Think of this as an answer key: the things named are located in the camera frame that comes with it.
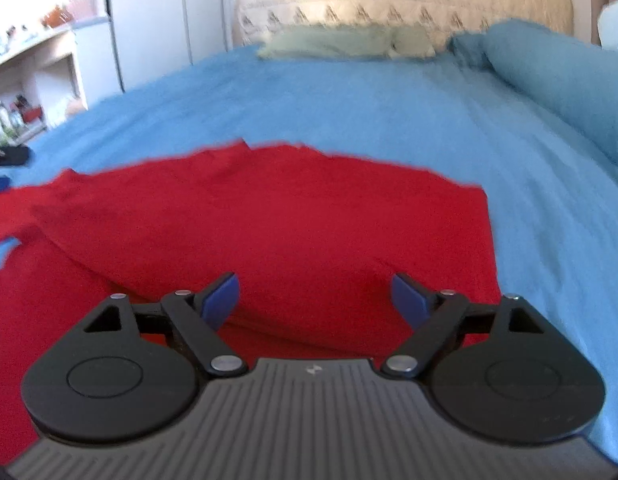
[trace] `blue blanket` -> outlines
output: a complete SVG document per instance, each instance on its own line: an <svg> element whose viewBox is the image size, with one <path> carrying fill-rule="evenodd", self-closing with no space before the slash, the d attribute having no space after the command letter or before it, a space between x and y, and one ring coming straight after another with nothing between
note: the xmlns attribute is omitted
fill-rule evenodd
<svg viewBox="0 0 618 480"><path fill-rule="evenodd" d="M482 186L500 286L524 295L601 371L607 399L592 439L618 461L618 167L493 72L451 55L262 61L238 49L103 102L33 142L32 166L9 173L18 186L38 184L65 167L96 172L240 137Z"/></svg>

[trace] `white desk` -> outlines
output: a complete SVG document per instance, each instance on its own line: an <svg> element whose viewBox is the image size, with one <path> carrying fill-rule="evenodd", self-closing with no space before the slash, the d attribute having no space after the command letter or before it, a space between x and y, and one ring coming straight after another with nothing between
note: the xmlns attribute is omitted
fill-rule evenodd
<svg viewBox="0 0 618 480"><path fill-rule="evenodd" d="M67 96L89 108L118 93L107 17L49 30L0 57L0 100L8 104L22 94L33 106L42 106L52 123L59 121Z"/></svg>

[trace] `bed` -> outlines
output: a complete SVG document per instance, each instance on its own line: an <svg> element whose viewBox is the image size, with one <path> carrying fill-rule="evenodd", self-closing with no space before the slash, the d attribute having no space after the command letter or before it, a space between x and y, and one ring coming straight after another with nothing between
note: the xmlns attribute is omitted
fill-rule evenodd
<svg viewBox="0 0 618 480"><path fill-rule="evenodd" d="M330 7L355 21L362 5L372 20L391 8L405 21L424 16L446 36L511 16L572 32L569 0L458 1L312 0L302 15L323 20ZM237 31L245 43L257 41L294 23L299 6L241 0ZM493 72L461 66L448 53L429 62L262 62L256 48L207 59L41 136L30 167L8 172L14 185L47 182L67 167L94 173L238 138L309 144L479 184L500 287L524 295L601 371L607 397L590 437L618 462L618 167ZM0 244L0 267L15 244Z"/></svg>

